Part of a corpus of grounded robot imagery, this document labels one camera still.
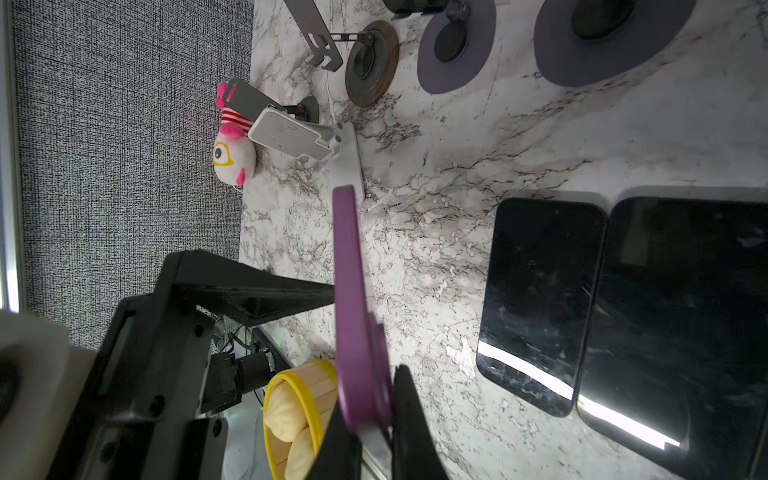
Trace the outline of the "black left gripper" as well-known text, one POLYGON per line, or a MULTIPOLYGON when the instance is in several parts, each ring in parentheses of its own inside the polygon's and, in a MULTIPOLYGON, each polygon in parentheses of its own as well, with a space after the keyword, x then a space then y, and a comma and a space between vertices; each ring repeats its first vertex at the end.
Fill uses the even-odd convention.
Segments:
POLYGON ((331 284, 167 255, 153 295, 119 304, 48 478, 220 478, 228 424, 200 413, 214 323, 194 307, 255 327, 333 303, 331 284))

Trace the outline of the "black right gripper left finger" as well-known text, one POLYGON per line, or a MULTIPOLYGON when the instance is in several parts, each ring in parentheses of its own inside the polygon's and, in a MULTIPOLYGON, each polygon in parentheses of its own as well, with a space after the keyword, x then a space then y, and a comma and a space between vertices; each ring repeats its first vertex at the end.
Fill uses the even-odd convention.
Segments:
POLYGON ((307 480, 359 480, 362 446, 342 413, 333 413, 307 480))

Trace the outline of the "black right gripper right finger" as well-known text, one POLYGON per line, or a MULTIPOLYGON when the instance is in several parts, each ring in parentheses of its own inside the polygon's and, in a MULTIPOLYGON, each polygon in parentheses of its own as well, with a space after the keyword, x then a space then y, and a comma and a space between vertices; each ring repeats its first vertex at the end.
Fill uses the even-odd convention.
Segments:
POLYGON ((448 479, 406 365, 399 365, 394 376, 392 475, 393 479, 448 479))

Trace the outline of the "purple phone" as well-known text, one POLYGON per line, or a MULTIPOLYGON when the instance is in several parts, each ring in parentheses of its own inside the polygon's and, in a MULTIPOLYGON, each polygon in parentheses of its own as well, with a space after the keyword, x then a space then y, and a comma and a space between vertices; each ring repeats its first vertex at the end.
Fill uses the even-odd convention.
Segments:
POLYGON ((392 426, 393 382, 384 327, 369 310, 355 190, 332 193, 336 367, 350 432, 392 426))

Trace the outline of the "black phone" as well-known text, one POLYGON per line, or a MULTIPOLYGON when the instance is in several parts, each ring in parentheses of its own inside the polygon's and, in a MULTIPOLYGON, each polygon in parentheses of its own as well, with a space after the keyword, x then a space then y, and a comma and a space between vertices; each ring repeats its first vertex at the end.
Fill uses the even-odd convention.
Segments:
POLYGON ((476 366, 554 417, 573 408, 606 223, 582 202, 510 198, 496 211, 476 366))

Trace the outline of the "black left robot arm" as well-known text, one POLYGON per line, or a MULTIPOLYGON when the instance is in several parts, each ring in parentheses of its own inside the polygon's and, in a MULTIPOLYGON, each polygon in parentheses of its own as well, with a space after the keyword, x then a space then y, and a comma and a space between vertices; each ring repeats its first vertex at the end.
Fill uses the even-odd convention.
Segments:
POLYGON ((329 284, 276 276, 204 251, 168 255, 152 292, 123 299, 90 368, 52 479, 216 479, 222 412, 266 386, 285 359, 211 349, 219 319, 251 328, 331 305, 329 284))

